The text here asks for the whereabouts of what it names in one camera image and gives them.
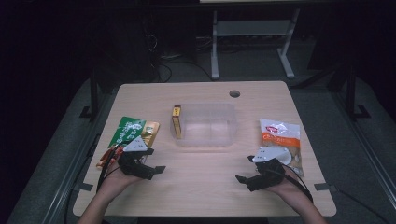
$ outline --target gray carpet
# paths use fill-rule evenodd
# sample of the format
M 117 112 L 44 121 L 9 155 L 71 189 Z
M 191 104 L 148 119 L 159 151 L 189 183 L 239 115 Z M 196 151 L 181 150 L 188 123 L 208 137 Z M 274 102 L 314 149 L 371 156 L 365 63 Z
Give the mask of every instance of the gray carpet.
M 294 85 L 311 77 L 317 71 L 307 71 L 314 41 L 293 41 L 290 45 L 289 59 L 296 75 L 287 79 L 280 60 L 276 55 L 275 43 L 265 43 L 257 48 L 248 48 L 235 53 L 219 55 L 218 81 L 246 80 L 283 80 Z M 211 81 L 206 72 L 210 72 L 210 54 L 197 55 L 195 63 L 190 59 L 176 58 L 166 64 L 172 70 L 169 82 Z M 162 79 L 170 76 L 166 67 L 160 67 Z M 396 179 L 394 165 L 396 148 L 396 124 L 391 120 L 367 84 L 357 81 L 357 104 L 363 104 L 371 114 L 370 119 L 350 122 L 345 115 L 338 96 L 325 88 L 328 77 L 323 78 L 309 88 L 291 90 L 304 127 L 317 156 L 320 168 L 327 183 L 349 193 L 364 204 L 371 206 L 390 223 L 396 223 L 396 210 L 391 204 L 383 186 L 374 172 L 373 166 L 356 137 L 354 126 L 358 125 L 367 141 L 381 160 L 392 179 Z M 89 81 L 76 94 L 64 119 L 54 134 L 46 152 L 23 192 L 9 223 L 76 223 L 78 218 L 72 214 L 76 191 L 71 191 L 69 205 L 68 191 L 62 186 L 67 183 L 64 175 L 69 174 L 69 164 L 75 155 L 81 154 L 74 169 L 85 164 L 77 185 L 81 183 L 89 159 L 87 155 L 95 136 L 101 132 L 106 117 L 114 101 L 113 94 L 100 94 L 101 114 L 94 121 L 79 118 L 82 108 L 90 104 Z M 69 176 L 73 182 L 75 176 Z M 361 205 L 351 201 L 340 192 L 332 192 L 337 207 L 337 214 L 328 217 L 330 223 L 384 223 Z M 56 209 L 52 202 L 59 202 Z M 135 218 L 107 217 L 111 223 L 134 223 Z M 270 223 L 302 223 L 299 217 L 271 217 Z

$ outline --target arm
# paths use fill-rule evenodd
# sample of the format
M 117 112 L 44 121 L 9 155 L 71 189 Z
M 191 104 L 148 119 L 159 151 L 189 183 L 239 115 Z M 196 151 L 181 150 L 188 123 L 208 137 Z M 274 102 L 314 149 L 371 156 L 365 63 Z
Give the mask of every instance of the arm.
M 291 170 L 288 168 L 284 169 L 286 170 L 285 175 L 289 175 L 294 179 L 297 178 L 296 174 Z M 319 210 L 311 203 L 311 201 L 309 201 L 305 194 L 303 194 L 295 185 L 290 183 L 289 180 L 283 179 L 280 184 L 267 188 L 267 190 L 277 194 L 286 204 L 301 216 L 305 224 L 327 223 Z
M 141 179 L 133 175 L 125 175 L 118 167 L 118 163 L 115 162 L 108 168 L 108 177 L 93 196 L 78 223 L 102 223 L 108 205 L 129 185 Z

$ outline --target light wood table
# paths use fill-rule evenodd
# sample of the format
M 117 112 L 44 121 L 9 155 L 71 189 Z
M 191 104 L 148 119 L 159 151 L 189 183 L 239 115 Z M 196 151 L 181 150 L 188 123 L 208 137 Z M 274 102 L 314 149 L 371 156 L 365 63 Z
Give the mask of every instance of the light wood table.
M 233 98 L 230 91 L 239 91 Z M 174 105 L 228 103 L 235 106 L 237 134 L 229 147 L 178 147 L 170 132 Z M 282 217 L 297 216 L 275 194 L 250 192 L 235 175 L 256 175 L 247 156 L 262 143 L 259 119 L 282 120 L 301 126 L 304 182 L 323 216 L 336 212 L 329 191 L 316 191 L 324 183 L 322 172 L 306 136 L 288 87 L 281 81 L 128 84 L 120 87 L 106 126 L 92 158 L 74 214 L 81 216 L 95 194 L 100 171 L 95 164 L 106 151 L 121 117 L 158 121 L 161 128 L 153 144 L 155 152 L 146 165 L 165 165 L 152 180 L 125 190 L 106 211 L 107 216 L 130 217 Z

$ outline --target dark background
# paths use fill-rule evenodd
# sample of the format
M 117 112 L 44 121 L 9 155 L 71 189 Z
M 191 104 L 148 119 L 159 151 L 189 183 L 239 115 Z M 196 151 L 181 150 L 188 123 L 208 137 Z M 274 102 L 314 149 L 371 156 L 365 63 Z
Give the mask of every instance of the dark background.
M 146 50 L 144 34 L 156 34 L 163 50 L 181 48 L 193 57 L 194 48 L 189 46 L 194 45 L 194 36 L 211 32 L 211 11 L 194 12 L 194 17 L 190 12 L 157 12 L 148 20 L 145 13 L 77 10 L 100 4 L 0 3 L 2 223 L 74 94 L 92 73 L 104 91 L 124 82 L 150 82 L 155 78 L 151 64 L 158 55 Z M 396 119 L 393 8 L 386 2 L 375 7 L 304 7 L 294 38 L 312 35 L 318 40 L 312 68 L 323 69 L 353 55 L 358 76 L 373 87 L 378 101 Z M 257 10 L 249 15 L 262 14 Z

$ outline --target clear plastic bin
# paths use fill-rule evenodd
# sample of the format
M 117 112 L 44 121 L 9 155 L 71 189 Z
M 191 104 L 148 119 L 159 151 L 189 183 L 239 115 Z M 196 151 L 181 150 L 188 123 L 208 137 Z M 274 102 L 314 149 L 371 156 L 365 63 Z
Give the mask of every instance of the clear plastic bin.
M 235 109 L 230 104 L 180 104 L 181 138 L 173 121 L 171 132 L 183 147 L 222 147 L 233 143 L 236 134 Z

